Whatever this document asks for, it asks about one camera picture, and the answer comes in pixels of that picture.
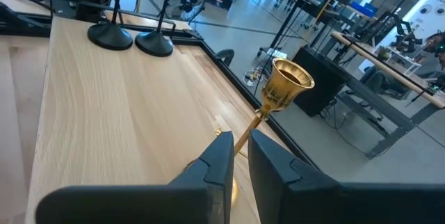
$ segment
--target microphone stand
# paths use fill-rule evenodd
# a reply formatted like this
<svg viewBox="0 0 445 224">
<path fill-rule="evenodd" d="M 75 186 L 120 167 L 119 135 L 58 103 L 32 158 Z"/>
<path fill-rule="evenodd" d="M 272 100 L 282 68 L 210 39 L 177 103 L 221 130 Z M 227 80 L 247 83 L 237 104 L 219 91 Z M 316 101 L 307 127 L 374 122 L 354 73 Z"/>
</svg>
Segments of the microphone stand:
<svg viewBox="0 0 445 224">
<path fill-rule="evenodd" d="M 157 29 L 150 33 L 140 33 L 138 36 L 136 36 L 136 46 L 147 54 L 158 57 L 166 57 L 171 55 L 173 52 L 172 41 L 165 38 L 161 32 L 162 21 L 164 20 L 167 4 L 168 0 L 164 0 Z"/>
<path fill-rule="evenodd" d="M 125 50 L 131 47 L 131 35 L 116 24 L 120 0 L 115 0 L 111 22 L 92 25 L 87 32 L 88 39 L 99 47 L 110 50 Z"/>
</svg>

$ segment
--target black round base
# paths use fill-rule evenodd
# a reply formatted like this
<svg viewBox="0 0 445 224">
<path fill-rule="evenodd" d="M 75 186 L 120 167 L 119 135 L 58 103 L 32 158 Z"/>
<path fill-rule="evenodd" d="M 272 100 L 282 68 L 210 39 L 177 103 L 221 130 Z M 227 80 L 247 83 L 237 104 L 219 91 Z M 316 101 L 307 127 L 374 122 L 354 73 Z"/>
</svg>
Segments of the black round base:
<svg viewBox="0 0 445 224">
<path fill-rule="evenodd" d="M 110 50 L 125 50 L 133 44 L 131 35 L 112 23 L 92 25 L 87 35 L 92 43 Z"/>
<path fill-rule="evenodd" d="M 166 57 L 173 52 L 173 43 L 160 32 L 139 33 L 134 40 L 136 46 L 147 54 Z"/>
</svg>

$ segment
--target gray floor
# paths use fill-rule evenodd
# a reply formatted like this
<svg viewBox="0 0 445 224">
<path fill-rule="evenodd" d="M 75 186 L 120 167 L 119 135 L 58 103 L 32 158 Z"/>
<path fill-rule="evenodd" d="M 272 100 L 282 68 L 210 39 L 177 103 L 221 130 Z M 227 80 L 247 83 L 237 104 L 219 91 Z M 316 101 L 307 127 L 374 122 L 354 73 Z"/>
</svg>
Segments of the gray floor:
<svg viewBox="0 0 445 224">
<path fill-rule="evenodd" d="M 157 14 L 162 2 L 163 0 L 142 0 L 142 12 Z M 270 44 L 274 33 L 287 16 L 284 9 L 273 8 L 274 2 L 275 0 L 238 0 L 229 12 L 206 5 L 206 10 L 191 26 L 204 36 L 214 51 L 234 49 L 236 55 L 231 68 L 242 78 L 245 71 L 261 64 L 265 56 L 256 58 L 258 48 Z M 121 6 L 123 9 L 133 10 L 134 3 L 135 0 L 122 0 Z M 299 14 L 297 21 L 301 21 L 304 16 L 303 13 Z M 283 42 L 286 45 L 283 51 L 290 56 L 315 36 L 313 31 L 306 31 L 299 25 L 300 23 L 296 23 L 293 30 L 288 32 L 293 37 Z M 357 57 L 348 66 L 348 71 L 357 77 L 361 75 L 357 71 L 361 61 Z M 405 108 L 407 101 L 388 100 L 408 116 L 426 103 L 420 99 Z M 338 105 L 337 121 L 341 122 L 348 112 L 349 109 L 345 106 Z M 445 144 L 443 111 L 434 114 L 419 126 L 428 134 L 416 128 L 384 155 L 373 160 L 368 160 L 357 149 L 368 151 L 381 137 L 353 113 L 348 115 L 340 129 L 341 135 L 350 144 L 327 126 L 323 119 L 307 117 L 294 104 L 283 112 L 276 113 L 274 117 L 321 169 L 335 179 L 347 182 L 445 182 L 445 173 L 442 172 L 445 149 L 434 142 L 436 140 Z M 394 128 L 388 122 L 384 124 L 388 128 Z"/>
</svg>

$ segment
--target bell mouth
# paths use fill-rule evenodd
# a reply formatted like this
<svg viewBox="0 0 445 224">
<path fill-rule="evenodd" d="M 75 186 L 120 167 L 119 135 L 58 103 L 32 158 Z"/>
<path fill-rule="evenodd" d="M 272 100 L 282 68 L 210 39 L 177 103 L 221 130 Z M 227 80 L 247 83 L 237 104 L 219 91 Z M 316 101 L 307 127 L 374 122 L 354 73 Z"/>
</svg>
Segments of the bell mouth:
<svg viewBox="0 0 445 224">
<path fill-rule="evenodd" d="M 302 88 L 313 88 L 315 81 L 312 76 L 296 63 L 283 58 L 272 61 L 274 68 L 288 81 Z"/>
</svg>

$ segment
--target desk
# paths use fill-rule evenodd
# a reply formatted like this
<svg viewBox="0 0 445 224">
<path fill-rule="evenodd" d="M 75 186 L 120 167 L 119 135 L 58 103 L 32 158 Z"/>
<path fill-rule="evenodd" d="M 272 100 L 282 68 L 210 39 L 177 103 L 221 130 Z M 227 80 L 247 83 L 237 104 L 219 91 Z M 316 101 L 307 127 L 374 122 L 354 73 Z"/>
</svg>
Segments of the desk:
<svg viewBox="0 0 445 224">
<path fill-rule="evenodd" d="M 363 56 L 364 58 L 370 60 L 376 67 L 400 81 L 410 90 L 413 90 L 414 92 L 420 94 L 422 93 L 423 88 L 426 88 L 428 86 L 428 83 L 426 81 L 415 74 L 412 74 L 410 77 L 404 76 L 402 73 L 404 73 L 406 69 L 401 65 L 393 63 L 391 64 L 391 66 L 388 66 L 380 62 L 373 54 L 371 54 L 373 52 L 373 48 L 371 46 L 364 43 L 352 43 L 350 40 L 343 37 L 342 33 L 337 31 L 333 31 L 331 33 L 331 36 L 345 46 L 349 46 L 360 56 Z M 373 158 L 384 152 L 405 134 L 407 134 L 417 125 L 421 124 L 424 120 L 429 118 L 433 113 L 445 108 L 445 98 L 437 94 L 430 95 L 428 93 L 422 93 L 421 96 L 429 101 L 429 104 L 415 113 L 411 118 L 408 118 L 397 111 L 393 106 L 389 105 L 380 96 L 374 93 L 370 93 L 370 90 L 366 86 L 364 86 L 364 84 L 358 82 L 356 79 L 351 79 L 351 83 L 348 84 L 348 86 L 351 89 L 355 90 L 359 95 L 362 95 L 362 98 L 365 99 L 370 105 L 372 105 L 372 107 L 374 107 L 376 111 L 385 115 L 390 121 L 398 125 L 398 128 L 391 133 L 376 129 L 384 136 L 384 139 L 382 139 L 367 154 L 369 158 Z M 365 112 L 361 106 L 357 106 L 357 103 L 349 98 L 347 95 L 342 94 L 341 99 L 343 100 L 343 102 L 348 102 L 350 105 L 353 105 L 353 110 L 361 111 L 362 115 L 364 115 L 365 117 L 364 120 L 372 117 L 367 112 Z"/>
<path fill-rule="evenodd" d="M 165 184 L 217 128 L 236 140 L 254 117 L 199 47 L 175 46 L 168 58 L 135 46 L 109 51 L 85 37 L 89 26 L 53 18 L 26 223 L 62 186 Z M 260 129 L 279 141 L 265 124 Z M 258 223 L 244 157 L 236 157 L 234 174 L 240 195 L 232 223 Z"/>
</svg>

